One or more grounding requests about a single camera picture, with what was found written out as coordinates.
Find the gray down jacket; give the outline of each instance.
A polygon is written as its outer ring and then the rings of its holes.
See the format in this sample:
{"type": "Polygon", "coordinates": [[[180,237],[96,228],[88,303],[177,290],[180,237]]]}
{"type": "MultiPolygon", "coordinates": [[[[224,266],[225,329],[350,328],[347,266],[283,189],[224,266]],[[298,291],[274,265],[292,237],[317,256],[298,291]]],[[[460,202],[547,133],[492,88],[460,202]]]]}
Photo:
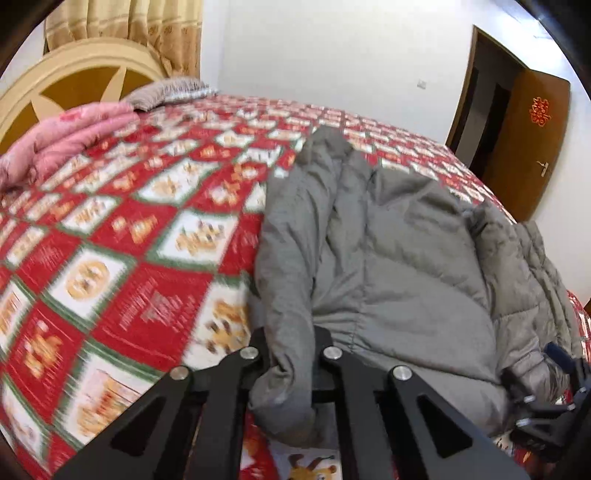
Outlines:
{"type": "Polygon", "coordinates": [[[582,354],[534,223],[514,226],[488,202],[371,167],[330,128],[309,138],[288,178],[268,181],[255,281],[274,366],[250,408],[291,445],[321,440],[313,324],[370,365],[409,365],[488,434],[506,428],[501,369],[552,400],[566,378],[543,347],[582,354]]]}

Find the gray pillow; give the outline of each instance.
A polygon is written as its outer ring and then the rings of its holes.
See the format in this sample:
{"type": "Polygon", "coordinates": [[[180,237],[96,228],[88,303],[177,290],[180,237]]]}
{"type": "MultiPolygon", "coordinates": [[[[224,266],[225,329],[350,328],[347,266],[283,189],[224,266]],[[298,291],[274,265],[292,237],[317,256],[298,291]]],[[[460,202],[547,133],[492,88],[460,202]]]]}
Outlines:
{"type": "Polygon", "coordinates": [[[200,88],[199,90],[194,90],[192,92],[174,92],[166,95],[162,103],[187,103],[192,100],[205,98],[208,95],[217,95],[217,90],[206,85],[204,88],[200,88]]]}
{"type": "Polygon", "coordinates": [[[135,89],[122,101],[130,103],[135,110],[148,112],[165,103],[167,98],[177,102],[178,100],[175,100],[178,98],[177,95],[198,92],[203,89],[209,89],[209,85],[196,77],[173,77],[135,89]]]}

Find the jacket sleeve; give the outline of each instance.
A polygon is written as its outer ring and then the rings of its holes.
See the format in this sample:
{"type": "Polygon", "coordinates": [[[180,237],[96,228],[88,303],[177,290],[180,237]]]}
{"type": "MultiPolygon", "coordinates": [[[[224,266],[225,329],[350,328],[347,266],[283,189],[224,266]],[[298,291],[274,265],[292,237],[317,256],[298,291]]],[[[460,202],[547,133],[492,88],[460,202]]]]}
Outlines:
{"type": "Polygon", "coordinates": [[[294,446],[317,442],[310,296],[342,160],[352,149],[335,135],[337,130],[320,128],[296,157],[288,178],[269,176],[255,263],[272,367],[255,383],[249,408],[269,435],[294,446]]]}
{"type": "Polygon", "coordinates": [[[537,280],[542,285],[544,293],[550,302],[551,310],[556,317],[557,339],[555,341],[571,356],[581,358],[583,356],[583,347],[579,333],[579,321],[570,303],[569,294],[560,273],[546,256],[544,240],[536,223],[533,220],[525,222],[522,224],[522,228],[531,239],[531,248],[535,251],[538,259],[535,265],[538,270],[537,280]]]}
{"type": "Polygon", "coordinates": [[[564,375],[543,355],[534,328],[543,314],[544,293],[530,272],[515,229],[500,211],[485,202],[474,213],[472,238],[496,333],[497,373],[510,367],[538,398],[554,400],[566,385],[564,375]]]}

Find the door handle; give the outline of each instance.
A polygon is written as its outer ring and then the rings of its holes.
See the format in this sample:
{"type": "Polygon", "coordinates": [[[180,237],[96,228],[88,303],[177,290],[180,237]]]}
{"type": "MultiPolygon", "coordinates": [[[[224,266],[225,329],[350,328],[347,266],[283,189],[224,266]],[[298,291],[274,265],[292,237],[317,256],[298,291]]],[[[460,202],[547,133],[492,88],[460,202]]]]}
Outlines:
{"type": "Polygon", "coordinates": [[[536,163],[542,167],[542,176],[546,175],[546,171],[548,170],[548,167],[550,166],[550,164],[548,162],[546,163],[542,163],[540,161],[536,161],[536,163]]]}

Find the metal bolt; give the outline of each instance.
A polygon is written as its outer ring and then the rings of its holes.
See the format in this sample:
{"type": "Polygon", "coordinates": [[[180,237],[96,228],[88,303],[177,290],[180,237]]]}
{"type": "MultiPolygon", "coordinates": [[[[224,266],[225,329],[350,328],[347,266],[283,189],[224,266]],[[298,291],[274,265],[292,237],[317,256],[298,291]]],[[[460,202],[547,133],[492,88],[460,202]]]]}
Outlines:
{"type": "Polygon", "coordinates": [[[258,348],[253,346],[246,346],[240,350],[240,356],[244,360],[254,360],[258,356],[258,348]]]}
{"type": "Polygon", "coordinates": [[[179,365],[178,367],[174,367],[170,371],[170,378],[172,378],[173,380],[184,380],[188,376],[189,376],[189,369],[187,367],[182,366],[182,365],[179,365]]]}
{"type": "Polygon", "coordinates": [[[392,373],[396,380],[402,380],[403,382],[406,382],[406,380],[411,378],[413,375],[413,371],[410,370],[406,365],[398,365],[397,367],[394,367],[392,373]]]}
{"type": "Polygon", "coordinates": [[[521,428],[521,427],[527,427],[530,423],[531,423],[530,419],[521,419],[521,420],[517,420],[515,422],[515,425],[517,425],[519,428],[521,428]]]}
{"type": "Polygon", "coordinates": [[[343,356],[343,351],[337,346],[328,346],[322,353],[328,360],[338,360],[343,356]]]}

